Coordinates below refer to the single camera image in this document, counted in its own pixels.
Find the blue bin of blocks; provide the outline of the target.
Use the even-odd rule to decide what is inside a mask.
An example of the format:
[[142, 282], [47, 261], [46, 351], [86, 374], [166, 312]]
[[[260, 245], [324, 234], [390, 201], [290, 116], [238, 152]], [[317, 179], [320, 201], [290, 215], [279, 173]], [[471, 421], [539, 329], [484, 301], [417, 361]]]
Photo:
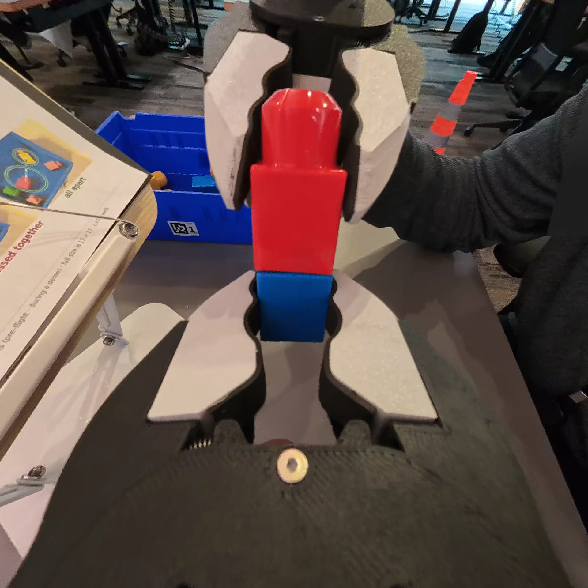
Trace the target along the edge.
[[202, 116], [115, 111], [96, 133], [152, 176], [165, 176], [153, 191], [158, 216], [148, 239], [252, 244], [250, 209], [228, 210], [210, 174]]

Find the person's torso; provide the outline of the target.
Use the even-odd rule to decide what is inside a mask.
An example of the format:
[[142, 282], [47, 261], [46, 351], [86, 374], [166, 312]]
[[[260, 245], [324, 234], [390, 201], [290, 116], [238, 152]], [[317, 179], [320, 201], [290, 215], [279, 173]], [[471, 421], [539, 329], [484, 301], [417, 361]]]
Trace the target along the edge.
[[556, 228], [500, 321], [587, 524], [587, 205], [556, 205]]

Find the black office chair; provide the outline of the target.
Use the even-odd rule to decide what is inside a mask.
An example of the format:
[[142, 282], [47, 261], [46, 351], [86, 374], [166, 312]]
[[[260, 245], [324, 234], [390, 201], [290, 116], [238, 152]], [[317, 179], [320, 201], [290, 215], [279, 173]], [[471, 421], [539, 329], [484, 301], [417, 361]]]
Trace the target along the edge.
[[517, 134], [555, 113], [580, 91], [587, 80], [587, 41], [556, 55], [544, 43], [536, 45], [507, 79], [504, 88], [513, 106], [528, 113], [498, 122], [475, 123], [464, 131], [469, 137], [475, 129], [492, 128]]

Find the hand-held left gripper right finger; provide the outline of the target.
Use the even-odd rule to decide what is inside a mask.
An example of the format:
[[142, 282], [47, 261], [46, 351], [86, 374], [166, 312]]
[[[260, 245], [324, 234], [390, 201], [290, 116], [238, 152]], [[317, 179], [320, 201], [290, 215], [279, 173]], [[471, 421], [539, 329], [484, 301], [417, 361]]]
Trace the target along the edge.
[[372, 443], [400, 445], [396, 423], [438, 421], [396, 315], [345, 273], [334, 274], [319, 400], [337, 439], [358, 420]]

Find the printed instruction sheet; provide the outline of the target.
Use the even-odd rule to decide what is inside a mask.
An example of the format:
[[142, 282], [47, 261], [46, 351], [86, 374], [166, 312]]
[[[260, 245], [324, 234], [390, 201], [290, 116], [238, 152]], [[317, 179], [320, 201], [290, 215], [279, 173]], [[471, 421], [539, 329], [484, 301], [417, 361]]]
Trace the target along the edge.
[[1, 65], [1, 377], [149, 173]]

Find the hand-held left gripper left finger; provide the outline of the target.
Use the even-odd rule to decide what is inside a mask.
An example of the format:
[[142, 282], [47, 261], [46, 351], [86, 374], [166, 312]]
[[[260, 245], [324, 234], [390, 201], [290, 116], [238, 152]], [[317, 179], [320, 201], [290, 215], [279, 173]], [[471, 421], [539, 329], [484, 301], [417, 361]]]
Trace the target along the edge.
[[229, 419], [254, 442], [254, 420], [266, 399], [255, 278], [253, 270], [245, 272], [191, 314], [148, 412], [150, 422], [195, 422], [210, 436]]

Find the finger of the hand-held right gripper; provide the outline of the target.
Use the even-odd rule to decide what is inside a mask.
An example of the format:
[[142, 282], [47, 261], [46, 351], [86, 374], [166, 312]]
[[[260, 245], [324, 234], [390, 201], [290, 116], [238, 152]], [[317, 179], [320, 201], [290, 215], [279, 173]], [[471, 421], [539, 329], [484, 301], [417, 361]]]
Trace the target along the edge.
[[354, 84], [350, 100], [357, 121], [343, 159], [348, 195], [343, 216], [360, 221], [391, 179], [410, 122], [410, 106], [394, 54], [371, 48], [342, 53], [342, 65]]
[[251, 166], [262, 157], [261, 107], [292, 85], [292, 49], [269, 35], [238, 32], [204, 87], [208, 158], [222, 199], [240, 210]]

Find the grey desk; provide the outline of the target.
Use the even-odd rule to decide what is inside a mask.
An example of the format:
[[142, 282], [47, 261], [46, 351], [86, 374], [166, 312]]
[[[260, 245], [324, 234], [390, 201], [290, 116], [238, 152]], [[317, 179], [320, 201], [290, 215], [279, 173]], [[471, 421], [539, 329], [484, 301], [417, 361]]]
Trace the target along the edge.
[[286, 484], [279, 447], [219, 423], [148, 424], [148, 401], [181, 326], [105, 402], [65, 467], [23, 563], [1, 547], [9, 587], [587, 587], [587, 537], [476, 262], [396, 242], [357, 278], [405, 321], [441, 426], [398, 423], [396, 444], [349, 423], [332, 443], [316, 378], [279, 399], [320, 348], [270, 363], [259, 441], [309, 449]]

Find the pile of toy blocks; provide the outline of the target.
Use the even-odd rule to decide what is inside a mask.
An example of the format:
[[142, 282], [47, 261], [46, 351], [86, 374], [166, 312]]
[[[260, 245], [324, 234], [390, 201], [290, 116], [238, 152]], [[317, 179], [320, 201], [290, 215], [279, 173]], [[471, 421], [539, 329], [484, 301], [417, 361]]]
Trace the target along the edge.
[[153, 190], [218, 194], [217, 184], [210, 175], [155, 171], [151, 174]]

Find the black backpack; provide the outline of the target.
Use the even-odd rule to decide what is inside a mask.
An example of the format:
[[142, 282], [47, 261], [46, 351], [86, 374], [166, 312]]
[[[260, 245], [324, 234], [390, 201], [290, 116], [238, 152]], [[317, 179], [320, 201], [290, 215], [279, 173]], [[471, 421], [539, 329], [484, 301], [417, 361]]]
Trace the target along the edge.
[[488, 25], [488, 11], [480, 11], [472, 16], [460, 33], [452, 40], [447, 52], [456, 55], [476, 54]]

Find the orange traffic cone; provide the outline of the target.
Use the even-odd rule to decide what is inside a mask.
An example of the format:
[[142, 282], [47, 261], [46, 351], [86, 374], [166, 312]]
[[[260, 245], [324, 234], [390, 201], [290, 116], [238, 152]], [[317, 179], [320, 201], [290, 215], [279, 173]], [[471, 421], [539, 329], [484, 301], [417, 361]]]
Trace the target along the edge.
[[460, 111], [469, 97], [472, 86], [478, 77], [478, 72], [468, 70], [454, 88], [445, 107], [435, 118], [430, 128], [423, 135], [421, 141], [430, 146], [436, 153], [443, 155], [449, 138], [452, 136]]

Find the person's right forearm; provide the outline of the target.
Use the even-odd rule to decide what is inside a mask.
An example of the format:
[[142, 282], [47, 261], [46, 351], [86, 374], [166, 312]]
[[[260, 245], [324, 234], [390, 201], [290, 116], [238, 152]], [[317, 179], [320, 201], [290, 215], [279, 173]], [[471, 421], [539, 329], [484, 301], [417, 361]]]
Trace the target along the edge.
[[438, 252], [543, 236], [585, 114], [587, 84], [553, 115], [471, 159], [439, 155], [408, 131], [363, 220]]

